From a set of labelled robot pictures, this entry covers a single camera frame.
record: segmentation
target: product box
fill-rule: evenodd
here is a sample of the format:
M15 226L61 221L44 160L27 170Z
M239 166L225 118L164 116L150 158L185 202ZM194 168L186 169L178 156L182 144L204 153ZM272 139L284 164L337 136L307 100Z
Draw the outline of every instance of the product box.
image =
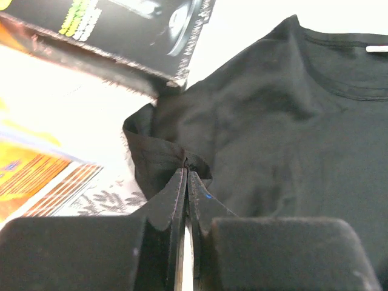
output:
M156 96L184 88L214 2L0 0L0 42Z

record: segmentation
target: printed packaging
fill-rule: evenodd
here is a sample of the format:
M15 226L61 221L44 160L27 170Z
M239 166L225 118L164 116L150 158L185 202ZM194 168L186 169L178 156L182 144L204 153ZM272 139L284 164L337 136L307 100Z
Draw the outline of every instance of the printed packaging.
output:
M0 42L159 95L184 88L215 0L0 0Z

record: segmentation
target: t-shirt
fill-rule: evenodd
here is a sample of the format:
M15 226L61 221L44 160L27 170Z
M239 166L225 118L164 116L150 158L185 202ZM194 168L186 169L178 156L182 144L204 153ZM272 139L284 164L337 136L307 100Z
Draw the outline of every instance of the t-shirt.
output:
M287 18L124 130L146 197L178 167L239 216L329 216L388 277L388 36L327 34Z

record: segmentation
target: clothing label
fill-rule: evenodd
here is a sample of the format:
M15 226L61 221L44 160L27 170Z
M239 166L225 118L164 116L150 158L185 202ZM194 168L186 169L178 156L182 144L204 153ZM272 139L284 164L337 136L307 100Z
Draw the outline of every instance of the clothing label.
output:
M366 51L368 53L388 53L388 45L368 45Z

